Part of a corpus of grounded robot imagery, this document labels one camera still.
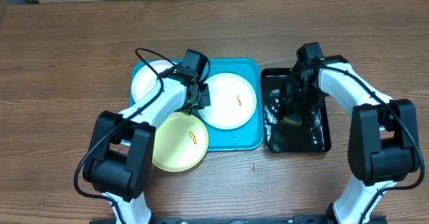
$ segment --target black plate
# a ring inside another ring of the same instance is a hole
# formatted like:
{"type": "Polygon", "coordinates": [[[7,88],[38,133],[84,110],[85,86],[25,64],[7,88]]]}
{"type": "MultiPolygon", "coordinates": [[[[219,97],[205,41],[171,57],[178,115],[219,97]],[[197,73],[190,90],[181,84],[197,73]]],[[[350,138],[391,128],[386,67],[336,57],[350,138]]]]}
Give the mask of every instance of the black plate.
{"type": "Polygon", "coordinates": [[[265,146],[275,153],[323,153],[330,149],[328,116],[324,99],[302,116],[302,125],[293,126],[277,120],[279,88],[291,68],[267,68],[261,73],[262,111],[265,146]]]}

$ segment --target black cable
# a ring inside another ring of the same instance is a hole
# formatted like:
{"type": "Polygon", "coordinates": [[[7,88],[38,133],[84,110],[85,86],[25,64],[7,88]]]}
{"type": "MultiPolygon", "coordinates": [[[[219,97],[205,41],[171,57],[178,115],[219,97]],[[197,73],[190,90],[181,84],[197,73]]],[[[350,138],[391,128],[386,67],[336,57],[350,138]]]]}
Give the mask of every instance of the black cable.
{"type": "Polygon", "coordinates": [[[208,78],[208,74],[210,73],[210,68],[211,68],[211,65],[210,65],[210,60],[209,59],[207,59],[207,63],[208,63],[208,70],[207,70],[207,74],[204,76],[204,78],[202,79],[202,80],[200,80],[200,81],[198,81],[197,82],[197,84],[199,85],[199,86],[201,86],[202,84],[204,84],[204,82],[207,80],[207,78],[208,78]]]}
{"type": "Polygon", "coordinates": [[[80,189],[79,187],[79,183],[78,183],[78,179],[79,179],[79,173],[80,170],[83,167],[83,164],[85,163],[86,159],[88,158],[88,156],[90,156],[94,150],[100,146],[100,144],[105,141],[108,137],[111,137],[113,134],[117,133],[117,131],[119,129],[121,129],[121,127],[126,124],[128,121],[130,121],[131,119],[133,119],[135,116],[139,115],[147,106],[151,105],[162,93],[162,91],[164,90],[164,82],[162,81],[162,78],[159,76],[159,74],[156,72],[156,70],[149,64],[147,63],[147,61],[145,59],[143,59],[143,57],[141,57],[141,55],[139,54],[139,50],[143,50],[152,54],[155,54],[157,56],[159,56],[160,58],[163,58],[164,60],[167,60],[169,63],[171,63],[173,65],[173,67],[177,67],[176,64],[174,64],[171,60],[169,60],[168,58],[166,58],[165,56],[162,56],[161,54],[154,52],[152,50],[148,50],[148,49],[144,49],[144,48],[137,48],[134,50],[135,54],[137,55],[137,57],[147,66],[149,67],[149,69],[154,72],[154,74],[157,76],[158,80],[160,81],[161,87],[158,91],[158,93],[152,98],[150,99],[144,106],[140,107],[137,109],[136,112],[134,112],[133,114],[131,114],[129,117],[125,118],[122,122],[120,122],[120,124],[116,125],[115,127],[113,127],[108,133],[106,133],[106,135],[104,135],[82,158],[82,160],[79,162],[76,171],[74,172],[74,178],[73,178],[73,185],[74,185],[74,189],[76,189],[76,192],[79,193],[80,195],[84,196],[84,197],[88,197],[88,198],[93,198],[93,199],[103,199],[106,201],[110,201],[112,203],[112,206],[115,207],[116,212],[118,214],[119,220],[122,224],[125,224],[125,221],[122,217],[121,214],[121,210],[118,207],[118,203],[111,197],[106,197],[100,194],[89,194],[84,192],[82,189],[80,189]]]}
{"type": "Polygon", "coordinates": [[[416,188],[417,186],[419,186],[424,179],[424,172],[425,172],[425,167],[424,167],[424,160],[423,160],[423,155],[422,152],[420,151],[420,148],[417,146],[416,141],[414,140],[414,138],[412,137],[410,131],[408,131],[407,127],[404,125],[404,123],[402,122],[402,120],[400,119],[400,117],[395,113],[395,111],[387,104],[385,103],[383,100],[381,100],[373,91],[371,91],[371,89],[369,89],[369,87],[363,83],[358,77],[356,77],[355,75],[351,74],[349,71],[347,70],[341,70],[341,69],[337,69],[334,67],[329,67],[329,66],[316,66],[313,68],[309,68],[309,69],[305,69],[305,70],[315,70],[315,69],[327,69],[327,70],[333,70],[336,72],[340,72],[343,73],[344,75],[347,75],[349,77],[351,77],[353,80],[355,80],[359,85],[361,85],[361,87],[363,89],[365,89],[365,91],[367,91],[367,93],[374,98],[377,102],[379,102],[381,105],[383,105],[392,115],[393,119],[395,119],[395,121],[397,122],[397,124],[400,125],[400,127],[402,128],[402,130],[406,133],[408,139],[410,139],[414,149],[417,152],[417,156],[420,162],[420,173],[419,173],[419,177],[418,179],[415,181],[415,183],[408,185],[408,186],[391,186],[391,187],[385,187],[385,188],[381,188],[379,190],[377,190],[377,193],[373,196],[373,198],[371,199],[371,201],[369,202],[369,204],[365,207],[365,210],[363,211],[363,213],[361,213],[361,218],[359,219],[359,224],[363,223],[363,220],[365,219],[365,216],[367,215],[368,211],[371,209],[371,207],[374,205],[375,201],[377,200],[377,198],[381,195],[383,196],[383,193],[389,190],[411,190],[413,188],[416,188]]]}

